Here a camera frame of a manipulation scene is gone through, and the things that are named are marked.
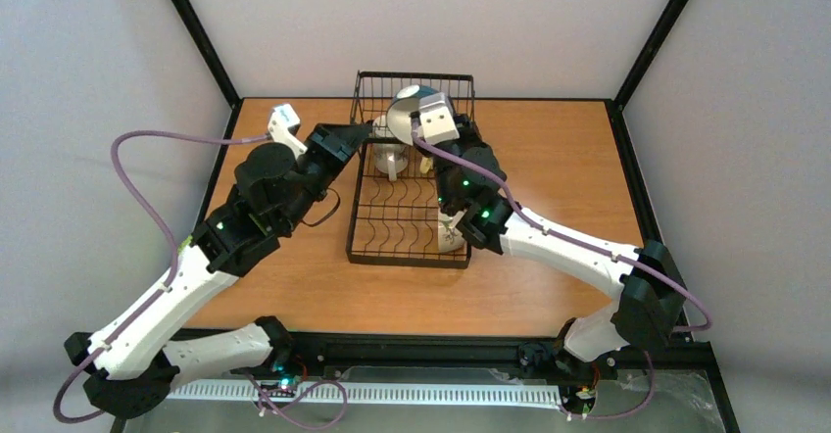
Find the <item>yellow mug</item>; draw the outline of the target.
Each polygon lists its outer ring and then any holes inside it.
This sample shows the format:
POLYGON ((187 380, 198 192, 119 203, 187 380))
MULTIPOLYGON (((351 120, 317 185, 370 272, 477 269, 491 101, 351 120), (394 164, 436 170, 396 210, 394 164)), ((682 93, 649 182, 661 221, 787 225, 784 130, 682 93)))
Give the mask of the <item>yellow mug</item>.
POLYGON ((419 163, 419 172, 427 175, 433 170, 434 161, 431 157, 422 157, 419 163))

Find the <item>cream bowl floral pattern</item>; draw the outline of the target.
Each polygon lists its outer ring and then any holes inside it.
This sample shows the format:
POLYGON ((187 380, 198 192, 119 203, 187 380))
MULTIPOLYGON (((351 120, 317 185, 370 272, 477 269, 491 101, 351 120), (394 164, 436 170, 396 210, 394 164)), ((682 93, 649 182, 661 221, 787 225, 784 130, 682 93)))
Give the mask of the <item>cream bowl floral pattern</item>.
POLYGON ((463 215, 462 212, 454 215, 442 212, 437 214, 437 250, 440 254, 456 252, 465 244, 464 238, 456 229, 463 215))

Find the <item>white mug coral pattern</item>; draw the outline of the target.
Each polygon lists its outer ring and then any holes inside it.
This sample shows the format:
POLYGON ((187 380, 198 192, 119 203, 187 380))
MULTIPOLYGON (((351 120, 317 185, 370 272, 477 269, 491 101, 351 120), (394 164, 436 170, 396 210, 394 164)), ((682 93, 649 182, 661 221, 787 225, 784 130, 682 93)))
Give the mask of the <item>white mug coral pattern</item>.
POLYGON ((387 124, 386 115, 382 114, 372 121, 372 138, 379 142, 372 144, 376 169, 385 174, 390 182, 397 181, 407 168, 409 159, 404 144, 383 142, 383 139, 395 139, 387 124))

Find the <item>black wire dish rack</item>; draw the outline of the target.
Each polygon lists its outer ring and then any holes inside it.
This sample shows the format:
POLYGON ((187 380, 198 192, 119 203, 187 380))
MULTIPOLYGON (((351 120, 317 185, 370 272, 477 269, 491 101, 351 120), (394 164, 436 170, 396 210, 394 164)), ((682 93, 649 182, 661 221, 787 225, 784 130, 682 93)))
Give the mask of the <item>black wire dish rack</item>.
MULTIPOLYGON (((350 123, 371 123, 405 86, 421 84, 446 93, 460 113, 474 116, 474 77, 464 73, 373 72, 356 74, 350 123)), ((440 254, 437 250, 438 195, 433 172, 419 172, 422 155, 405 145, 409 164, 397 181, 375 167, 372 134, 359 153, 351 205, 346 256, 359 265, 396 265, 464 269, 470 247, 440 254)))

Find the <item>white bowl dark outside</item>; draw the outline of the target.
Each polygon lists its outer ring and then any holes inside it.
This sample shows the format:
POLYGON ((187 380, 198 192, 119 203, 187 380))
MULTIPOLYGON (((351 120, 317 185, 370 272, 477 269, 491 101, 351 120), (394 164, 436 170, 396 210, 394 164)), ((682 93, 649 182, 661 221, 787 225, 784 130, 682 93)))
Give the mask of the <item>white bowl dark outside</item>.
POLYGON ((421 84, 405 86, 392 98, 385 114, 386 125, 392 135, 406 145, 412 145, 411 114, 419 109, 420 101, 439 91, 421 84))

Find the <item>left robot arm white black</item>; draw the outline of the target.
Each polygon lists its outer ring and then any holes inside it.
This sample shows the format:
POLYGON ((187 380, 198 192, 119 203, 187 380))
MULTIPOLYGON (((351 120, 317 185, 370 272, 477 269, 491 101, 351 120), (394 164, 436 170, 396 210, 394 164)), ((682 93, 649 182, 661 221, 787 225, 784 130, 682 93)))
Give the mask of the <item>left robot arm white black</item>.
POLYGON ((367 124, 320 123, 305 140, 290 126, 252 139, 226 201, 173 247, 169 270, 113 322, 66 340, 96 414, 135 418, 193 381, 291 362, 293 337, 273 316, 188 341, 174 335, 304 223, 370 133, 367 124))

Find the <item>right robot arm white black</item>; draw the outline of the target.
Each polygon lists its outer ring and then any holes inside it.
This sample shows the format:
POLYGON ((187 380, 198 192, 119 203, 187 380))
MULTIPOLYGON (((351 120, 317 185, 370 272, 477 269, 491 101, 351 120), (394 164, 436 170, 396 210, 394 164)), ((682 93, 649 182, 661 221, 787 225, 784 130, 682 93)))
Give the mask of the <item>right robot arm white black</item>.
POLYGON ((581 362, 632 346, 668 346, 685 288, 668 249, 603 240, 523 207, 475 126, 445 114, 412 120, 411 139, 433 160, 439 209, 472 247, 549 265, 600 290, 604 308, 567 323, 560 350, 581 362))

